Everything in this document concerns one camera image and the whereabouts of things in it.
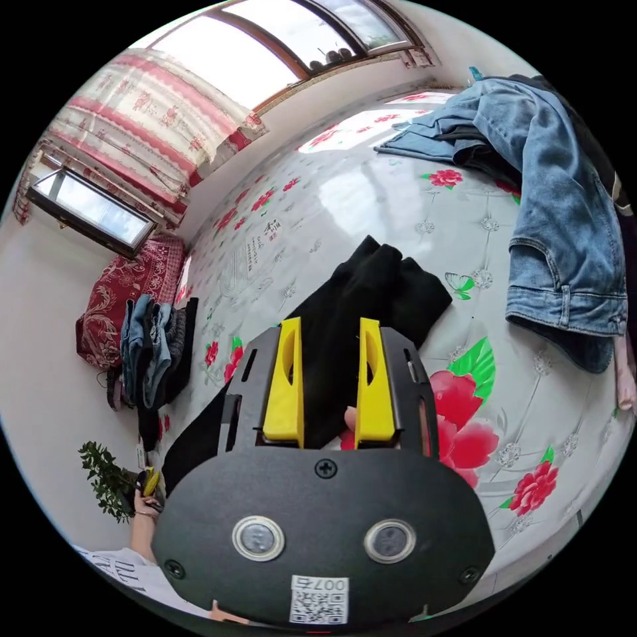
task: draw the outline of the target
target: qr code label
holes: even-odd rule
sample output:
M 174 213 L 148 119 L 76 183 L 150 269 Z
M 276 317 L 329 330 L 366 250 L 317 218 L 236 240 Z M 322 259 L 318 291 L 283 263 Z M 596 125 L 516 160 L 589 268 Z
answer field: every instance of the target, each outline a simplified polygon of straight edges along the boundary
M 292 576 L 292 624 L 346 624 L 350 580 L 348 577 Z

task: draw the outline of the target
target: pillow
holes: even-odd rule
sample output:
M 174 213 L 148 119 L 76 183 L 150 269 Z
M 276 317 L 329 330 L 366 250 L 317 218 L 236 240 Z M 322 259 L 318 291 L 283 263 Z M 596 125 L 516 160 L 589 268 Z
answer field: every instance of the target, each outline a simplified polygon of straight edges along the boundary
M 150 294 L 157 303 L 173 303 L 185 253 L 180 238 L 160 235 L 146 241 L 134 260 L 113 259 L 93 286 L 86 312 L 76 321 L 77 353 L 99 370 L 120 365 L 126 301 Z

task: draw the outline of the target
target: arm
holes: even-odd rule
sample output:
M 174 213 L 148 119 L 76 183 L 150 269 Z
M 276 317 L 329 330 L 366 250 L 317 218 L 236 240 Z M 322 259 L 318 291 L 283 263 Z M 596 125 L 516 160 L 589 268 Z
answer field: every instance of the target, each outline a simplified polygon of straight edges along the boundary
M 151 551 L 155 534 L 155 521 L 159 515 L 147 502 L 157 502 L 154 498 L 144 498 L 135 491 L 135 516 L 131 523 L 131 548 L 153 564 L 157 564 Z

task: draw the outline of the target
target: white t-shirt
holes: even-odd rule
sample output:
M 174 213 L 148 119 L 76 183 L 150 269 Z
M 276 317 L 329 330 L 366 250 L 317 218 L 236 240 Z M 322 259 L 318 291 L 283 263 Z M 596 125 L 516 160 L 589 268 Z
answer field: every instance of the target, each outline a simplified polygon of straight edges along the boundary
M 201 617 L 210 616 L 210 611 L 181 599 L 159 566 L 148 561 L 132 549 L 91 552 L 75 545 L 73 548 L 84 559 L 102 569 L 104 573 L 162 604 Z

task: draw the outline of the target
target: white wall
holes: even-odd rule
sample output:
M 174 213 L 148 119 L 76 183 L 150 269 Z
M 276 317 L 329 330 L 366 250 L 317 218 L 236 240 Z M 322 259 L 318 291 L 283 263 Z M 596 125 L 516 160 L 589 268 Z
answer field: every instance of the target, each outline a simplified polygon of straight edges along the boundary
M 464 22 L 407 0 L 386 2 L 407 18 L 436 52 L 441 62 L 436 75 L 441 82 L 467 86 L 469 66 L 475 66 L 484 76 L 539 75 L 511 49 Z
M 110 409 L 98 371 L 75 348 L 75 321 L 113 255 L 95 244 L 87 248 L 72 230 L 39 215 L 22 227 L 5 210 L 0 226 L 3 429 L 58 530 L 87 549 L 122 548 L 129 526 L 102 514 L 77 453 L 95 440 L 118 463 L 137 467 L 136 415 Z
M 437 68 L 405 67 L 398 59 L 351 68 L 308 86 L 262 116 L 269 133 L 195 186 L 177 234 L 189 242 L 219 203 L 251 170 L 291 139 L 335 111 L 376 92 L 414 83 L 416 90 Z

